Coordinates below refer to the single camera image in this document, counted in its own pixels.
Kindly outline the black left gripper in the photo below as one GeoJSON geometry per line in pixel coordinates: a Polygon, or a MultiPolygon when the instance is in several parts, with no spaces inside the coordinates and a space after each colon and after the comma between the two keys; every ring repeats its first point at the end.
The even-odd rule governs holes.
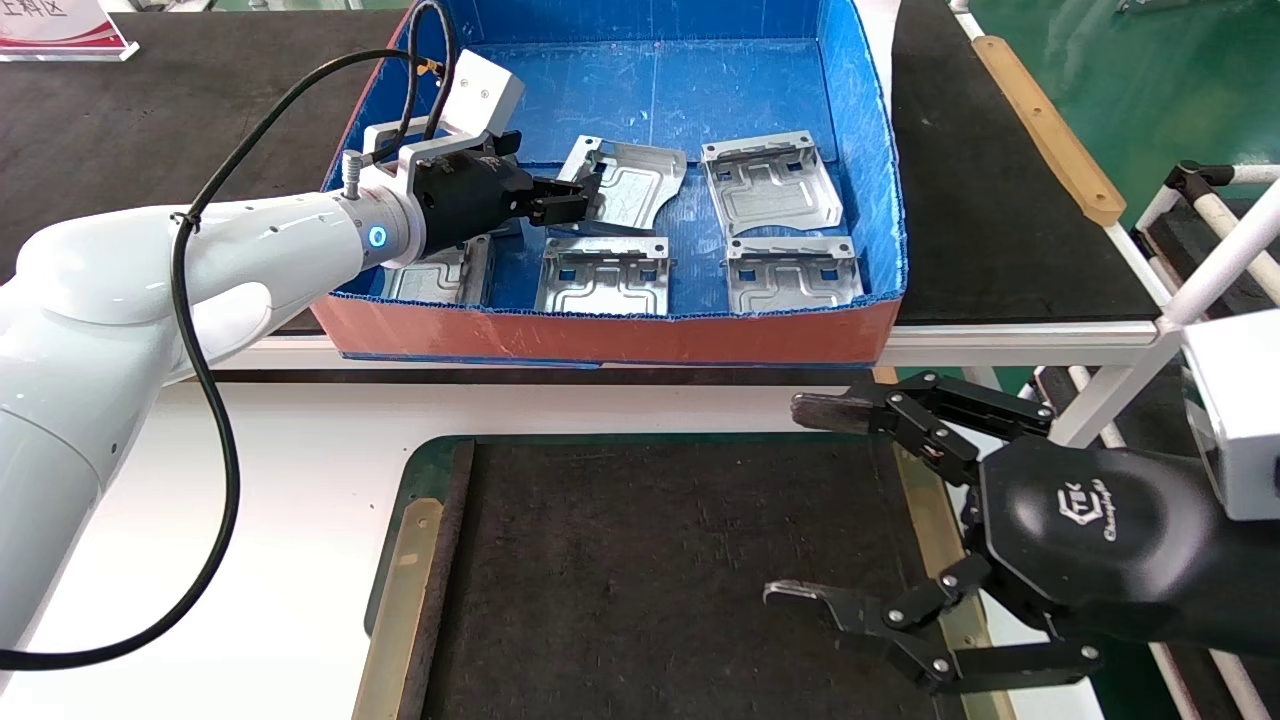
{"type": "Polygon", "coordinates": [[[571,179],[535,176],[485,152],[452,152],[417,161],[413,197],[425,223],[424,252],[439,252],[488,234],[513,217],[531,225],[582,222],[603,181],[600,172],[571,179]],[[536,199],[530,201],[534,191],[536,199]]]}

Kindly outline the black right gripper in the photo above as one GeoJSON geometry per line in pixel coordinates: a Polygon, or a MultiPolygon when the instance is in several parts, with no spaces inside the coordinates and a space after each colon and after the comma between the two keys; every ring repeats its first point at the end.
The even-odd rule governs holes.
{"type": "Polygon", "coordinates": [[[992,566],[968,555],[892,601],[791,579],[763,589],[769,606],[824,619],[838,644],[878,641],[922,689],[1071,685],[1102,667],[1100,648],[1055,629],[1030,644],[948,650],[927,639],[993,570],[991,596],[1038,629],[1277,657],[1277,523],[1230,519],[1198,460],[1053,445],[1038,438],[1051,409],[936,372],[799,393],[790,407],[800,427],[886,436],[946,483],[978,482],[978,548],[992,566]],[[951,425],[1014,442],[980,462],[951,425]]]}

